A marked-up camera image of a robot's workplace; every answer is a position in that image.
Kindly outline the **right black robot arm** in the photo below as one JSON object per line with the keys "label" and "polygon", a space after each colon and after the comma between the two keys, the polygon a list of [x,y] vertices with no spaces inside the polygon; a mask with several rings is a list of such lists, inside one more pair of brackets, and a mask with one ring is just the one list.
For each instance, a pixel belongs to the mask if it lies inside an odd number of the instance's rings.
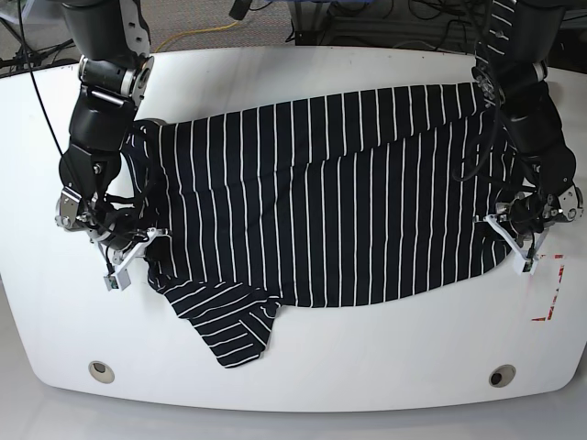
{"label": "right black robot arm", "polygon": [[62,1],[61,11],[81,53],[80,92],[59,173],[56,217],[68,232],[84,232],[105,250],[125,250],[148,236],[133,202],[107,193],[122,166],[120,150],[134,126],[153,70],[150,29],[138,1]]}

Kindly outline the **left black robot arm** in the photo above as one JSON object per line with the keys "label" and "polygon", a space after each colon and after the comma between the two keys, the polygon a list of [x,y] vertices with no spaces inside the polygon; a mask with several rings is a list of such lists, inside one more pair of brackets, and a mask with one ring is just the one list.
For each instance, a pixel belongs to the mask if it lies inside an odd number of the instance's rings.
{"label": "left black robot arm", "polygon": [[577,160],[567,146],[547,84],[547,58],[573,1],[491,1],[475,50],[473,76],[520,162],[530,189],[503,219],[521,239],[582,212],[574,183]]}

